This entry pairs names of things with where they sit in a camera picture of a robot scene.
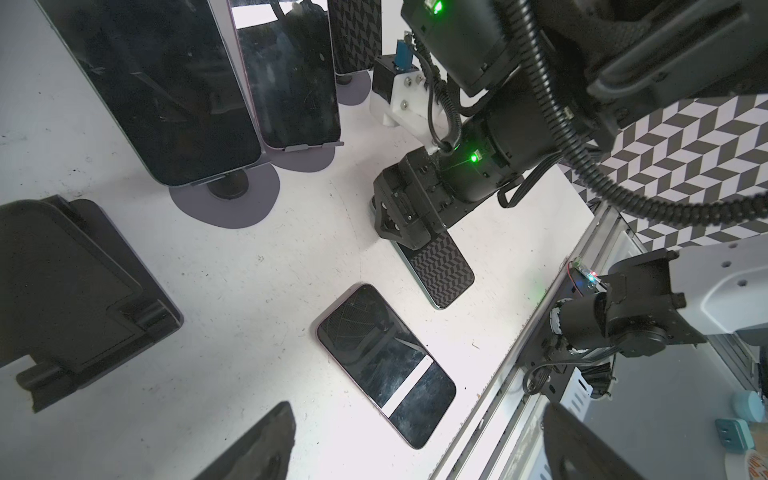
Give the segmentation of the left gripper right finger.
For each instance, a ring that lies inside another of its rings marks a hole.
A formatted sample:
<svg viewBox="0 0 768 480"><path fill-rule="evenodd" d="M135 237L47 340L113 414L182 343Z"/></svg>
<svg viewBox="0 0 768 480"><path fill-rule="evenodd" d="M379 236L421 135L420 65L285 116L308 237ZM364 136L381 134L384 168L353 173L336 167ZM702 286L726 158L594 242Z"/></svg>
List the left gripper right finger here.
<svg viewBox="0 0 768 480"><path fill-rule="evenodd" d="M547 405L542 424L553 479L644 479L561 404Z"/></svg>

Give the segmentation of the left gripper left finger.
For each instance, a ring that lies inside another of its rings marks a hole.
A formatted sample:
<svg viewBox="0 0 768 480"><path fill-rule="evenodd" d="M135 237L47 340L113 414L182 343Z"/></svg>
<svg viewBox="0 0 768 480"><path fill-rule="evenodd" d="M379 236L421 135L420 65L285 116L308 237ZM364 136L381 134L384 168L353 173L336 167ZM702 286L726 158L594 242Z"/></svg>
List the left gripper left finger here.
<svg viewBox="0 0 768 480"><path fill-rule="evenodd" d="M280 402L195 480L285 480L295 435L296 421L291 405Z"/></svg>

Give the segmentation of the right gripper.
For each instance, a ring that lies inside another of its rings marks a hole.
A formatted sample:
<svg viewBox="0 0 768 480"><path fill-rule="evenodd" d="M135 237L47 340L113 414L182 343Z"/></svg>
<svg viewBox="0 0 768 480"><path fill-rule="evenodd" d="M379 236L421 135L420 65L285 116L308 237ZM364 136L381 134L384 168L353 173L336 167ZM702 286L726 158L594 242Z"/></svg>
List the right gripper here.
<svg viewBox="0 0 768 480"><path fill-rule="evenodd" d="M425 247L480 205L449 191L436 157L423 147L385 168L373 188L377 234L410 250Z"/></svg>

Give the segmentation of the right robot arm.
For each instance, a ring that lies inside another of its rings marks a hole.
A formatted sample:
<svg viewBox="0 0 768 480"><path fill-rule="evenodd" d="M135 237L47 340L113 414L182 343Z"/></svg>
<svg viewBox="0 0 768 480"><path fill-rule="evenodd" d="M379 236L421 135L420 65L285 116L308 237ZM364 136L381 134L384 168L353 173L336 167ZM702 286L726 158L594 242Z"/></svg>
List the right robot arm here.
<svg viewBox="0 0 768 480"><path fill-rule="evenodd" d="M557 162L599 199L672 227L763 219L767 196L652 199L598 166L620 128L678 100L767 89L763 1L407 1L401 15L445 137L374 182L380 237L417 251L488 199L516 206ZM576 351L651 356L736 334L767 342L767 239L622 260L564 302L553 334Z"/></svg>

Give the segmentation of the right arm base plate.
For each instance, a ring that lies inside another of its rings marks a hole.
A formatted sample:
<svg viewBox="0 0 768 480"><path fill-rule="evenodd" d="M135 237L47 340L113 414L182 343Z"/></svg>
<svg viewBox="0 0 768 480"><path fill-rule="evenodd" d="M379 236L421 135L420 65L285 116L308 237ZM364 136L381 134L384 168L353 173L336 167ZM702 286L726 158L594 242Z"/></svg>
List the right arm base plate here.
<svg viewBox="0 0 768 480"><path fill-rule="evenodd" d="M572 297L556 300L540 318L533 336L526 342L517 365L525 370L525 395L542 394L551 402L563 402L568 384L589 394L586 403L610 397L617 353L608 347L573 347L562 334L560 313Z"/></svg>

